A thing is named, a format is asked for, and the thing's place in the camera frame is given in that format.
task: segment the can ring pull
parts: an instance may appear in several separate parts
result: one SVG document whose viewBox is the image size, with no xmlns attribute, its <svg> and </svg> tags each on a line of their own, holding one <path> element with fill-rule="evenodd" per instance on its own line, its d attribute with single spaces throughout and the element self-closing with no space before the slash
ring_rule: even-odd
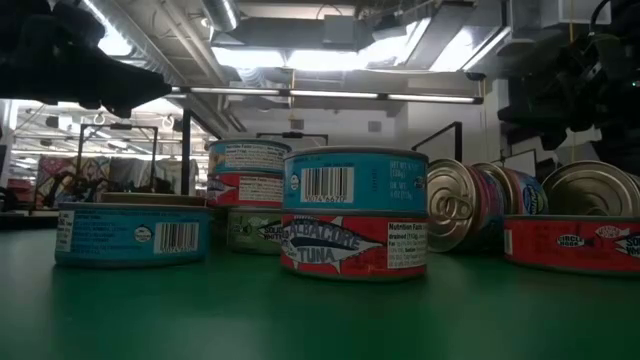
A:
<svg viewBox="0 0 640 360">
<path fill-rule="evenodd" d="M 448 195 L 438 199 L 433 215 L 447 220 L 468 220 L 473 216 L 473 205 L 459 196 Z"/>
</svg>

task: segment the green table surface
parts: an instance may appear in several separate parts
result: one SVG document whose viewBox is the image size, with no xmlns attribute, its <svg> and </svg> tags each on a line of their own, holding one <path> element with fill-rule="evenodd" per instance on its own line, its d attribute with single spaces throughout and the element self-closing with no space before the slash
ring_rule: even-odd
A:
<svg viewBox="0 0 640 360">
<path fill-rule="evenodd" d="M 0 233 L 0 359 L 638 359 L 640 281 L 430 255 L 426 278 L 323 281 L 277 258 L 54 266 Z"/>
</svg>

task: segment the ceiling light panel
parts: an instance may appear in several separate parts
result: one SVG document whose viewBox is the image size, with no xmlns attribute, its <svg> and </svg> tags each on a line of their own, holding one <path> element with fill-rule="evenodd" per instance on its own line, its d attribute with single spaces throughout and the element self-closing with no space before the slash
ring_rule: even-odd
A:
<svg viewBox="0 0 640 360">
<path fill-rule="evenodd" d="M 287 66 L 303 71 L 351 71 L 366 67 L 366 61 L 356 52 L 296 50 Z"/>
<path fill-rule="evenodd" d="M 462 69 L 485 43 L 495 34 L 495 27 L 464 26 L 444 48 L 429 71 L 452 72 Z"/>
<path fill-rule="evenodd" d="M 284 58 L 277 50 L 226 49 L 213 47 L 213 54 L 221 65 L 240 69 L 283 67 Z"/>
</svg>

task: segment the barcode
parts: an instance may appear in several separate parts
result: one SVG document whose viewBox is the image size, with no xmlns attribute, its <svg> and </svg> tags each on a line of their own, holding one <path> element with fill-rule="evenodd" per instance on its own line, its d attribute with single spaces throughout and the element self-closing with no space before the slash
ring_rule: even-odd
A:
<svg viewBox="0 0 640 360">
<path fill-rule="evenodd" d="M 504 231 L 504 253 L 513 255 L 513 242 L 511 241 L 511 230 L 509 229 Z"/>
<path fill-rule="evenodd" d="M 175 254 L 198 250 L 198 223 L 156 224 L 154 254 Z"/>
<path fill-rule="evenodd" d="M 300 202 L 353 202 L 353 168 L 302 169 Z"/>
</svg>

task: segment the nutrition facts label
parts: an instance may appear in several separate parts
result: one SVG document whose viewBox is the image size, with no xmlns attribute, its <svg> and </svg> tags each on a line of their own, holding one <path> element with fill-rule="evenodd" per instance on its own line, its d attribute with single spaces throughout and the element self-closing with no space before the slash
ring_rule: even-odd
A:
<svg viewBox="0 0 640 360">
<path fill-rule="evenodd" d="M 228 144 L 226 166 L 230 168 L 263 168 L 282 170 L 285 150 L 261 144 Z"/>
<path fill-rule="evenodd" d="M 387 268 L 403 269 L 427 263 L 427 224 L 389 223 L 387 240 Z"/>
<path fill-rule="evenodd" d="M 73 235 L 73 215 L 73 211 L 60 211 L 60 214 L 58 215 L 56 251 L 71 251 L 71 237 Z"/>
<path fill-rule="evenodd" d="M 238 200 L 282 202 L 282 179 L 241 176 Z"/>
</svg>

